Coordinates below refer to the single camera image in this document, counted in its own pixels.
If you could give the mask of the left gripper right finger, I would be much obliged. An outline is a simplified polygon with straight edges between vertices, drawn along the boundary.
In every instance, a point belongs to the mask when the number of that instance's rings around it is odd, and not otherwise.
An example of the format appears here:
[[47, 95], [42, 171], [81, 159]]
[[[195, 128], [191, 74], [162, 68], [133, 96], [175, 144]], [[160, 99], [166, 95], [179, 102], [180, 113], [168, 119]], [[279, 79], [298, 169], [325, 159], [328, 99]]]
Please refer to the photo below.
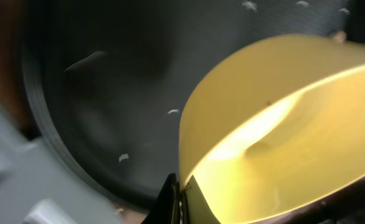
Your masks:
[[187, 224], [219, 224], [211, 212], [194, 176], [182, 191], [182, 222]]

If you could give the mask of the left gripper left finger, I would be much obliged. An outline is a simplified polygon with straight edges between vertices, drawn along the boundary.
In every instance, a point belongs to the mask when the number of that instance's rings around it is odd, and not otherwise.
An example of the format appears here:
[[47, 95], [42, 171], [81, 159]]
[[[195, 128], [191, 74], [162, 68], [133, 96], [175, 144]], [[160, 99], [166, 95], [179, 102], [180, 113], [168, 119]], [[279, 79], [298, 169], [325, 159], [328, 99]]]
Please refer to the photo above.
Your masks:
[[169, 174], [154, 207], [141, 224], [179, 224], [180, 191], [176, 174]]

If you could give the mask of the yellow bowl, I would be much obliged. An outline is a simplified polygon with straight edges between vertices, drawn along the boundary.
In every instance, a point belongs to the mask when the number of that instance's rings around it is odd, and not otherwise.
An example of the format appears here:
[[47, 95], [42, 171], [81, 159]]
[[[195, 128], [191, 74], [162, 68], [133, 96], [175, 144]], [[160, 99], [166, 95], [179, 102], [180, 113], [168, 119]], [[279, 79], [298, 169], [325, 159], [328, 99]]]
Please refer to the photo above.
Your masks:
[[365, 44], [280, 35], [227, 57], [183, 109], [179, 175], [220, 223], [278, 217], [363, 178]]

